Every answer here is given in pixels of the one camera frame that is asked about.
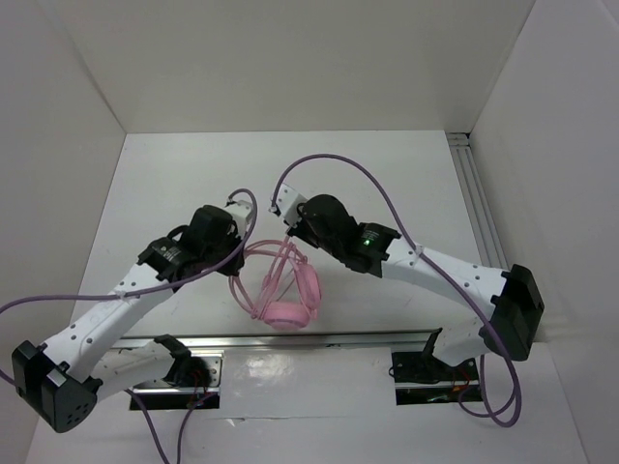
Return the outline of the pink headphones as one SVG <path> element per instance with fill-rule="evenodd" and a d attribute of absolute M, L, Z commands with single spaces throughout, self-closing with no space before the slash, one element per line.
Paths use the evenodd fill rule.
<path fill-rule="evenodd" d="M 271 259 L 255 296 L 238 276 L 228 279 L 232 298 L 251 319 L 279 332 L 294 332 L 317 318 L 322 301 L 318 273 L 291 239 L 254 242 L 246 247 L 244 256 Z"/>

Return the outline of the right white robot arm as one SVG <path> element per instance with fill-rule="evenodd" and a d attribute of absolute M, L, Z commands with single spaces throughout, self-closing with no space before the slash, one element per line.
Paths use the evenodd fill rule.
<path fill-rule="evenodd" d="M 429 377 L 445 378 L 487 353 L 512 362 L 528 359 L 545 310 L 528 268 L 490 268 L 411 246 L 395 229 L 356 221 L 329 194 L 306 198 L 286 187 L 276 205 L 289 235 L 324 250 L 350 271 L 417 285 L 474 311 L 466 323 L 430 337 L 422 356 Z"/>

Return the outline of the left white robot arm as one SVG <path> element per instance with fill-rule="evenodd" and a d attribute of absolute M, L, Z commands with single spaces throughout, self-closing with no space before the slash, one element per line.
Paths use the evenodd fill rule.
<path fill-rule="evenodd" d="M 66 329 L 40 345 L 18 345 L 12 353 L 17 394 L 55 432 L 66 433 L 113 394 L 150 381 L 182 385 L 205 370 L 169 334 L 137 348 L 113 346 L 183 285 L 206 273 L 237 274 L 253 210 L 245 201 L 199 208 L 189 224 L 151 242 L 114 289 Z"/>

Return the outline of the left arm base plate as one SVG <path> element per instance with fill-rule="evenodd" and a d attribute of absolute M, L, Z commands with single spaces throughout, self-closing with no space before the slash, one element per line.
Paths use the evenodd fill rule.
<path fill-rule="evenodd" d="M 222 365 L 223 352 L 194 350 L 180 377 L 148 379 L 131 391 L 149 411 L 187 410 L 200 400 L 198 409 L 218 409 Z"/>

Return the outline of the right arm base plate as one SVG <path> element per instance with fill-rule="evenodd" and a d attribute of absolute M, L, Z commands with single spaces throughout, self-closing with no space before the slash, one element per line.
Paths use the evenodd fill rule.
<path fill-rule="evenodd" d="M 398 406 L 482 401 L 473 359 L 451 367 L 421 352 L 393 352 L 391 358 L 388 373 L 395 382 Z"/>

